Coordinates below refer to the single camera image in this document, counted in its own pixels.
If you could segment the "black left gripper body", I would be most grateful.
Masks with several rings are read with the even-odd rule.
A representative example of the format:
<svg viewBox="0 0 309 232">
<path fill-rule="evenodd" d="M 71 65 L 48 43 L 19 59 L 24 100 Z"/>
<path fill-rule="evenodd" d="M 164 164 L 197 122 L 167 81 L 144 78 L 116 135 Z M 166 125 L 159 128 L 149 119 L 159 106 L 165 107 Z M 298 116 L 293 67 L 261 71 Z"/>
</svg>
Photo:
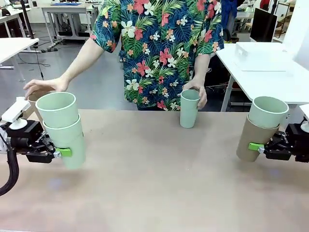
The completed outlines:
<svg viewBox="0 0 309 232">
<path fill-rule="evenodd" d="M 40 122 L 27 120 L 26 126 L 13 130 L 9 122 L 4 124 L 4 131 L 8 135 L 7 143 L 17 153 L 26 155 L 28 161 L 36 163 L 50 163 L 51 158 L 46 156 L 48 151 L 55 147 L 45 147 L 38 142 L 42 134 L 46 134 Z"/>
</svg>

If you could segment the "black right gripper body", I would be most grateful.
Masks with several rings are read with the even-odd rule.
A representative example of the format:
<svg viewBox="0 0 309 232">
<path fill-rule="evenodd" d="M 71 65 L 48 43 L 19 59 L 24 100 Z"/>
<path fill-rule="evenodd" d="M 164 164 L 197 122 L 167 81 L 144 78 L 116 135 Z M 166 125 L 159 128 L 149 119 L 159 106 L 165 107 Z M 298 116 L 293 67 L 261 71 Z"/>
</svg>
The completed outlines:
<svg viewBox="0 0 309 232">
<path fill-rule="evenodd" d="M 281 142 L 273 146 L 274 151 L 266 153 L 267 159 L 289 160 L 295 157 L 296 162 L 309 161 L 309 133 L 302 130 L 303 124 L 288 124 L 285 131 L 277 131 L 274 135 L 281 136 Z"/>
</svg>

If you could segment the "person's left hand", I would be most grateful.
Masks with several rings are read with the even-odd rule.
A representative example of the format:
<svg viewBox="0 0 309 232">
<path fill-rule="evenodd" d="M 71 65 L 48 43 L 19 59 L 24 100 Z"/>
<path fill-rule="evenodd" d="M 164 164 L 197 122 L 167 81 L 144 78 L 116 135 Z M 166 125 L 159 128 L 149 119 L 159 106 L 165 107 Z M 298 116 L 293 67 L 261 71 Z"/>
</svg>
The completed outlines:
<svg viewBox="0 0 309 232">
<path fill-rule="evenodd" d="M 204 87 L 204 81 L 192 79 L 183 86 L 183 90 L 194 89 L 199 92 L 198 110 L 201 110 L 207 103 L 207 93 Z"/>
</svg>

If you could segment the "person's right hand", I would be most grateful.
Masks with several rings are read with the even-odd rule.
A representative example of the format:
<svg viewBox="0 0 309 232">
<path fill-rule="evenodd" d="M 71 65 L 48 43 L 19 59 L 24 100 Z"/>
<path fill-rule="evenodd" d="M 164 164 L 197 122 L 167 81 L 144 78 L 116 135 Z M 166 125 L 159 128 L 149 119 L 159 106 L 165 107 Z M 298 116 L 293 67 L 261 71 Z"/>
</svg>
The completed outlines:
<svg viewBox="0 0 309 232">
<path fill-rule="evenodd" d="M 51 80 L 33 79 L 24 86 L 24 90 L 26 90 L 25 99 L 27 100 L 32 93 L 38 91 L 63 92 L 68 89 L 68 86 L 69 81 L 67 81 L 65 78 L 62 77 Z"/>
</svg>

